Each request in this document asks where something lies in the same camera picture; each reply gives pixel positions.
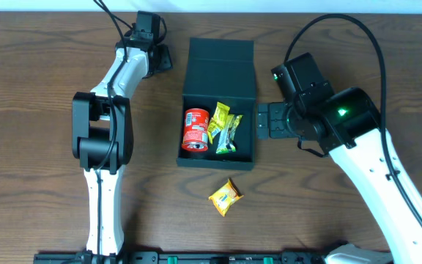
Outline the green yellow snack bar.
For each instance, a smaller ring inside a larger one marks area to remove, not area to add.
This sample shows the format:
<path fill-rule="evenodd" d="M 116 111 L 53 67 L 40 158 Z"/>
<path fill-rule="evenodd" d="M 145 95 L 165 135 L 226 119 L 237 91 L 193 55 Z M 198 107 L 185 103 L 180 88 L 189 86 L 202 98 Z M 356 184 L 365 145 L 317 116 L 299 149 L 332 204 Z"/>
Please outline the green yellow snack bar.
<path fill-rule="evenodd" d="M 221 131 L 216 153 L 218 155 L 225 153 L 234 153 L 237 148 L 234 144 L 234 137 L 237 127 L 243 116 L 241 114 L 229 114 L 226 119 L 223 130 Z"/>

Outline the yellow snack packet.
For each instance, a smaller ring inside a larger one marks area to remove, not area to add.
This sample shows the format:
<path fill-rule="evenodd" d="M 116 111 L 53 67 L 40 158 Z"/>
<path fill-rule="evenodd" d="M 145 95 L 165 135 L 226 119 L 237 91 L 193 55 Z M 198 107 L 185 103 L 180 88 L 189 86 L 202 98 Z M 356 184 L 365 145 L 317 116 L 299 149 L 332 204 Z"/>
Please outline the yellow snack packet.
<path fill-rule="evenodd" d="M 230 107 L 217 102 L 215 112 L 210 120 L 207 129 L 209 143 L 213 143 L 213 139 L 224 129 L 229 114 Z"/>

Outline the red Pringles can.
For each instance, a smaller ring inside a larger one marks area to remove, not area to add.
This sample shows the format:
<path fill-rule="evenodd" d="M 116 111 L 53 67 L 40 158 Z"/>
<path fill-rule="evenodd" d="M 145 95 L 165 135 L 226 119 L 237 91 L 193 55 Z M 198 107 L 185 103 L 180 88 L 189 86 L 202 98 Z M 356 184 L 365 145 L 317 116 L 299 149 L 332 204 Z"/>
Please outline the red Pringles can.
<path fill-rule="evenodd" d="M 197 153 L 208 150 L 209 120 L 209 112 L 206 110 L 194 108 L 185 112 L 182 149 Z"/>

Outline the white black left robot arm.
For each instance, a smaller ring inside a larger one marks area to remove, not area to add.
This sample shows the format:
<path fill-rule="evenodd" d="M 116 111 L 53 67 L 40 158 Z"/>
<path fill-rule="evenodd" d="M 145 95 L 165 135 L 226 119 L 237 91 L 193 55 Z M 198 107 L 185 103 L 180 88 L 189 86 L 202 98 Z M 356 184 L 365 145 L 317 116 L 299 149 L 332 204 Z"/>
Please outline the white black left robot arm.
<path fill-rule="evenodd" d="M 89 237 L 74 263 L 122 263 L 122 178 L 133 154 L 130 100 L 141 80 L 172 68 L 163 44 L 166 23 L 140 11 L 120 35 L 115 59 L 103 80 L 72 101 L 72 151 L 89 194 Z"/>

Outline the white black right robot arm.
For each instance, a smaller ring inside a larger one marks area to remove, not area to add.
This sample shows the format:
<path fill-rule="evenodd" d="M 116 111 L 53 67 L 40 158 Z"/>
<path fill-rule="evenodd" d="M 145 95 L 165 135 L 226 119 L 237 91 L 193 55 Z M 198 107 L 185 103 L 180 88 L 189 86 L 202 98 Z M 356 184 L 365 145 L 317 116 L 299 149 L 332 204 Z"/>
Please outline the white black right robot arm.
<path fill-rule="evenodd" d="M 422 197 L 405 171 L 366 92 L 334 92 L 309 53 L 274 67 L 281 103 L 259 105 L 260 139 L 317 142 L 353 182 L 382 230 L 395 263 L 422 263 Z"/>

